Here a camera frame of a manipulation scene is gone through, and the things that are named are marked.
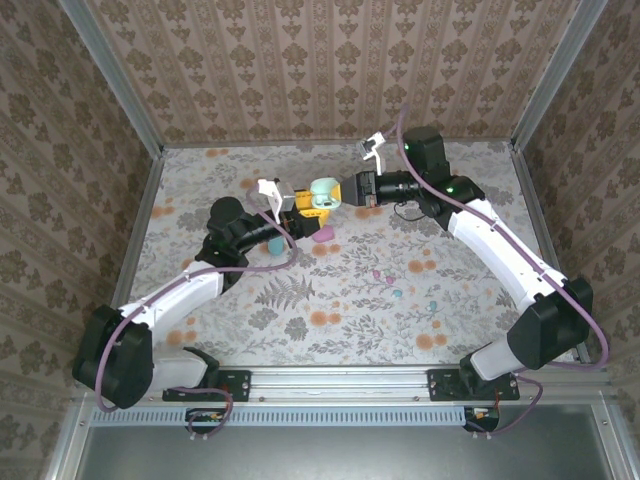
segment orange dot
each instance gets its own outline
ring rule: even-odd
[[[151,210],[151,218],[161,217],[163,213],[164,213],[164,208],[162,208],[160,205],[156,205]]]
[[[420,273],[422,272],[422,263],[419,260],[411,260],[409,262],[409,271],[412,273]]]
[[[171,330],[167,334],[168,345],[180,345],[182,343],[182,332],[180,330]]]
[[[314,245],[313,248],[311,249],[311,253],[314,254],[316,257],[324,257],[327,254],[327,247],[325,247],[322,244]]]
[[[327,324],[327,315],[324,312],[313,312],[311,314],[311,324],[316,327],[322,327]]]
[[[369,210],[366,207],[357,208],[356,209],[356,217],[360,220],[364,220],[365,218],[369,218]]]
[[[244,189],[251,188],[253,185],[255,185],[255,182],[251,178],[245,178],[240,182],[240,188]]]
[[[426,333],[421,333],[416,337],[416,345],[420,350],[430,350],[433,347],[433,339]]]

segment patterned wallpaper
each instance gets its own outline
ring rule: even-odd
[[[0,2],[0,478],[38,478],[150,159],[55,1]]]
[[[165,143],[508,137],[577,0],[89,0]]]
[[[594,287],[609,371],[639,435],[639,1],[608,2],[525,157],[562,267]]]

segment wallpaper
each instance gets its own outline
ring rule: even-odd
[[[0,478],[38,478],[150,159],[56,2],[0,2]]]
[[[89,0],[166,144],[508,137],[577,0]]]
[[[395,146],[382,151],[390,171],[401,168]],[[536,250],[506,142],[447,143],[446,151],[453,171],[476,179],[506,223]],[[135,298],[189,265],[216,198],[244,200],[259,177],[308,188],[316,178],[343,179],[372,167],[354,144],[168,149],[164,159]],[[421,216],[412,204],[397,210],[409,220]],[[194,345],[224,365],[457,363],[500,338],[518,318],[508,293],[482,261],[431,219],[403,220],[393,205],[342,205],[331,213],[329,225],[333,240],[298,241],[294,266],[244,274],[160,340]],[[265,247],[249,252],[251,265],[277,265],[287,258],[274,257]]]
[[[562,267],[595,290],[609,371],[638,435],[640,2],[608,2],[525,157]]]

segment plastic robot link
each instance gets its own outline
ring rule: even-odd
[[[582,279],[569,281],[538,259],[503,224],[475,183],[467,177],[451,175],[442,137],[435,130],[414,128],[405,132],[403,140],[409,162],[423,180],[482,212],[494,223],[487,224],[433,195],[411,172],[385,172],[384,161],[377,152],[384,137],[377,133],[358,145],[363,159],[375,159],[375,170],[360,172],[342,182],[319,179],[309,190],[301,191],[294,191],[277,179],[260,180],[258,191],[267,195],[271,206],[265,213],[275,221],[246,213],[236,198],[216,200],[202,249],[184,272],[134,303],[118,309],[103,305],[93,312],[73,366],[74,378],[92,389],[99,378],[102,396],[119,408],[131,407],[147,392],[219,386],[218,362],[213,358],[193,348],[163,350],[155,348],[156,344],[190,311],[234,286],[240,280],[242,267],[248,265],[246,253],[281,236],[276,225],[293,240],[308,237],[324,226],[330,211],[341,203],[370,208],[417,202],[426,216],[471,248],[513,298],[520,318],[503,338],[461,359],[456,376],[458,393],[479,398],[489,392],[489,398],[495,397],[495,382],[507,378],[509,384],[510,372],[539,369],[583,342],[588,324],[558,292],[541,281],[541,274],[496,232],[496,227],[506,230],[530,258],[536,259],[544,275],[562,285],[590,312],[593,294],[589,284]],[[219,273],[211,267],[241,268]],[[118,326],[132,313],[136,313],[135,318],[115,335]],[[111,350],[108,358],[103,358],[105,349]]]

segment floral tablecloth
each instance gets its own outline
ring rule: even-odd
[[[447,143],[454,173],[471,177],[534,251],[538,245],[505,142]],[[388,170],[400,169],[385,145]],[[138,298],[185,268],[199,251],[213,201],[244,200],[257,178],[308,188],[375,169],[349,145],[169,149],[132,291]],[[420,212],[407,205],[407,218]],[[343,206],[324,244],[298,242],[293,267],[245,274],[223,296],[193,311],[165,341],[195,345],[223,365],[454,363],[499,338],[517,318],[484,264],[432,220],[407,222],[392,206]],[[252,265],[284,261],[266,245]]]

